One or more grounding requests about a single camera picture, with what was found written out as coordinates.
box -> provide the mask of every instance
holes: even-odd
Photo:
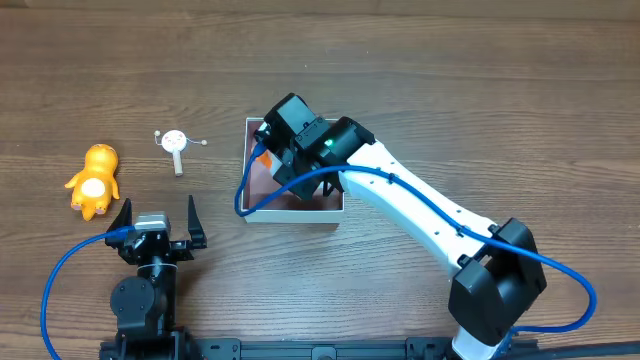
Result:
[[[244,168],[256,146],[253,133],[262,125],[262,118],[247,118],[244,139]],[[251,208],[281,187],[273,180],[269,170],[256,161],[251,166],[247,186],[240,197],[243,211]],[[344,215],[344,194],[334,190],[328,197],[322,196],[322,184],[310,201],[300,200],[286,192],[263,209],[245,216],[248,223],[339,223]]]

wood grain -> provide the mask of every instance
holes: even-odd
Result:
[[[638,0],[21,0],[32,8],[638,20]]]
[[[583,4],[588,14],[603,2]],[[121,204],[89,223],[69,208],[62,185],[98,142],[118,151],[134,212],[167,211],[174,238],[187,235],[195,196],[210,247],[180,267],[178,315],[197,336],[452,335],[443,271],[363,203],[348,199],[338,227],[247,225],[234,214],[244,118],[290,91],[326,116],[357,119],[466,208],[522,219],[542,253],[594,283],[593,321],[538,336],[544,346],[640,338],[640,25],[499,12],[336,16],[323,6],[0,11],[0,358],[46,357],[38,317],[47,276]],[[184,153],[179,179],[152,142],[154,130],[171,128],[210,144]],[[111,289],[133,273],[101,244],[65,265],[48,312],[62,358],[96,357],[116,329]],[[546,275],[522,324],[567,323],[586,305],[579,285]]]

cardboard box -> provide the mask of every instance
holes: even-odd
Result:
[[[262,118],[247,118],[244,140],[244,164],[247,165],[256,140],[253,133],[262,125]],[[247,186],[240,198],[242,210],[247,210],[280,188],[269,170],[258,161],[251,166]],[[339,223],[344,215],[344,194],[334,190],[322,196],[322,184],[310,201],[300,200],[291,192],[282,194],[263,209],[245,216],[248,223]]]

blue cable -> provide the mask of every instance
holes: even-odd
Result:
[[[81,242],[80,244],[74,246],[66,254],[64,254],[62,259],[58,261],[56,266],[51,271],[51,274],[49,275],[49,280],[47,280],[47,285],[44,287],[44,294],[42,295],[42,304],[40,305],[40,333],[42,334],[42,340],[44,340],[44,345],[47,347],[47,350],[49,351],[49,355],[51,355],[52,359],[60,360],[60,356],[58,356],[58,353],[56,353],[56,350],[53,348],[53,345],[51,344],[51,339],[49,339],[49,333],[47,332],[47,305],[49,303],[49,294],[51,293],[51,288],[53,287],[53,281],[56,279],[56,275],[58,275],[60,268],[62,268],[62,265],[64,265],[64,263],[67,260],[69,260],[71,255],[75,254],[76,252],[78,252],[78,250],[82,249],[83,247],[89,244],[93,244],[94,242],[100,241],[107,237],[126,236],[127,233],[133,229],[134,229],[133,226],[125,226],[114,231],[96,235],[90,239],[87,239]]]
[[[525,257],[528,257],[530,259],[533,259],[537,262],[540,262],[542,264],[545,264],[547,266],[550,266],[560,272],[563,272],[567,275],[569,275],[571,278],[573,278],[574,280],[576,280],[578,283],[580,283],[580,285],[582,285],[582,287],[584,287],[584,289],[587,291],[587,294],[589,295],[589,304],[587,306],[586,311],[584,312],[584,314],[576,321],[567,324],[567,325],[562,325],[562,326],[514,326],[513,328],[511,328],[511,330],[509,331],[509,333],[507,334],[507,336],[505,337],[507,341],[503,341],[503,344],[507,344],[510,342],[510,339],[513,335],[517,334],[518,332],[521,331],[528,331],[528,332],[537,332],[537,333],[564,333],[564,332],[569,332],[569,331],[573,331],[576,329],[579,329],[580,327],[582,327],[583,325],[585,325],[593,316],[593,314],[596,311],[596,306],[598,304],[598,297],[596,294],[595,289],[593,288],[593,286],[591,285],[591,283],[589,283],[589,281],[582,276],[580,273],[576,272],[575,270],[569,268],[566,265],[563,265],[551,258],[548,258],[544,255],[540,255],[534,252],[531,252],[529,250],[525,250],[523,248],[519,248],[517,246],[513,246],[511,244],[505,243],[505,242],[501,242],[495,239],[491,239],[488,238],[486,236],[483,236],[481,234],[478,234],[474,231],[472,231],[471,229],[469,229],[466,226],[462,226],[460,223],[458,223],[457,221],[455,221],[451,216],[449,216],[447,213],[445,213],[441,208],[439,208],[433,201],[431,201],[429,198],[427,198],[424,194],[422,194],[420,191],[418,191],[416,188],[414,188],[413,186],[411,186],[410,184],[408,184],[407,182],[405,182],[404,180],[400,179],[399,177],[394,177],[392,174],[389,174],[387,172],[384,172],[382,170],[378,170],[378,169],[373,169],[373,168],[369,168],[369,167],[365,167],[365,166],[356,166],[356,165],[338,165],[338,166],[328,166],[328,167],[324,167],[324,168],[320,168],[320,169],[316,169],[316,170],[312,170],[308,173],[305,173],[297,178],[295,178],[294,180],[288,182],[287,184],[285,184],[284,186],[282,186],[280,189],[276,190],[275,192],[273,192],[272,194],[270,194],[269,196],[267,196],[266,198],[264,198],[262,201],[260,201],[259,203],[257,203],[254,207],[242,211],[239,208],[239,204],[238,204],[238,199],[240,198],[240,195],[242,194],[242,191],[244,190],[244,187],[246,186],[246,182],[247,179],[249,177],[249,171],[251,169],[251,165],[253,164],[253,162],[255,161],[255,159],[257,157],[259,157],[260,155],[262,155],[262,153],[264,153],[266,151],[266,147],[262,144],[259,143],[256,148],[254,149],[254,154],[251,155],[251,157],[249,158],[249,162],[247,163],[247,166],[245,168],[244,171],[244,175],[242,177],[242,182],[240,183],[240,187],[238,187],[238,190],[236,192],[236,196],[235,196],[235,210],[236,210],[236,214],[238,214],[238,216],[240,217],[245,217],[247,215],[250,215],[254,212],[256,212],[257,210],[263,208],[265,205],[267,205],[268,203],[270,203],[271,201],[273,201],[274,199],[276,199],[278,196],[282,195],[283,193],[285,193],[286,191],[288,191],[289,189],[291,189],[292,187],[296,186],[297,184],[307,181],[313,177],[319,176],[319,175],[323,175],[323,174],[328,174],[328,173],[334,173],[334,172],[339,172],[339,171],[356,171],[356,172],[362,172],[362,173],[368,173],[368,174],[372,174],[372,175],[376,175],[376,176],[380,176],[384,179],[392,179],[392,182],[394,184],[398,184],[399,186],[403,187],[405,190],[407,190],[409,193],[411,193],[412,195],[414,195],[415,197],[417,197],[418,199],[420,199],[422,202],[425,203],[425,205],[427,205],[431,210],[433,210],[433,212],[435,212],[436,214],[438,214],[438,216],[440,216],[444,221],[446,221],[451,227],[453,227],[454,229],[459,229],[459,231],[461,232],[461,234],[469,236],[475,240],[478,240],[484,244],[487,244],[489,246],[493,246],[495,248],[501,249],[501,250],[505,250],[505,251],[509,251],[518,255],[522,255]]]

